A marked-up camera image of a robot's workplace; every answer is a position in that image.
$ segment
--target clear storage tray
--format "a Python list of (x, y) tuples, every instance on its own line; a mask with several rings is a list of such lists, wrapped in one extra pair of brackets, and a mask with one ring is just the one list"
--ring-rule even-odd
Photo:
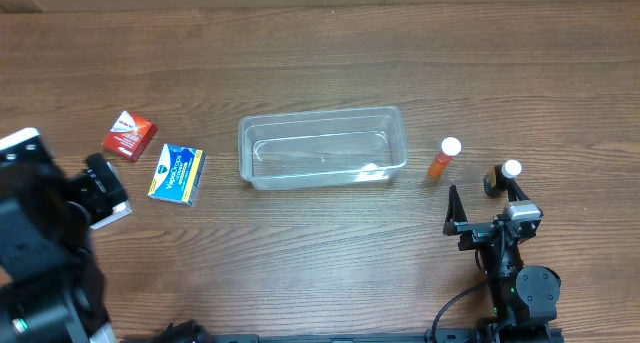
[(390, 179), (407, 164), (396, 107), (245, 117), (240, 174), (256, 189), (295, 189)]

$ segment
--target blue box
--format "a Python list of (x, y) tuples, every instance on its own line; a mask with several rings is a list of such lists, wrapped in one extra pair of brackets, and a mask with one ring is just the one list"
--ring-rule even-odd
[(192, 205), (205, 158), (206, 154), (199, 149), (165, 144), (149, 197)]

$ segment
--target plastic bin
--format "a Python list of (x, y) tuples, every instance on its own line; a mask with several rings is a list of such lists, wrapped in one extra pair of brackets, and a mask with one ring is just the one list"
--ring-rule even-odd
[(238, 145), (240, 175), (260, 190), (387, 180), (407, 164), (393, 106), (245, 117)]

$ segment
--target white bottle cap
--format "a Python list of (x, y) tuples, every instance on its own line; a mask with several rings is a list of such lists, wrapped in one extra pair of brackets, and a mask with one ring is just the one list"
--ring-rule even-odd
[(462, 150), (462, 143), (456, 138), (448, 137), (442, 141), (440, 145), (440, 149), (442, 153), (448, 155), (449, 157), (455, 157)]
[(509, 159), (502, 165), (502, 175), (505, 178), (515, 178), (522, 172), (522, 164), (515, 159)]

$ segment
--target bottle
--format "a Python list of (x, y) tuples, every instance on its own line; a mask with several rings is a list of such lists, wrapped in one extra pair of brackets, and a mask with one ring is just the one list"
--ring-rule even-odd
[(491, 198), (499, 197), (507, 189), (507, 182), (522, 172), (522, 165), (514, 159), (489, 170), (484, 177), (484, 191)]
[(438, 178), (447, 167), (447, 164), (451, 162), (453, 157), (457, 156), (462, 150), (462, 143), (454, 137), (445, 138), (440, 144), (440, 151), (436, 158), (431, 162), (431, 166), (427, 171), (427, 174), (431, 178)]

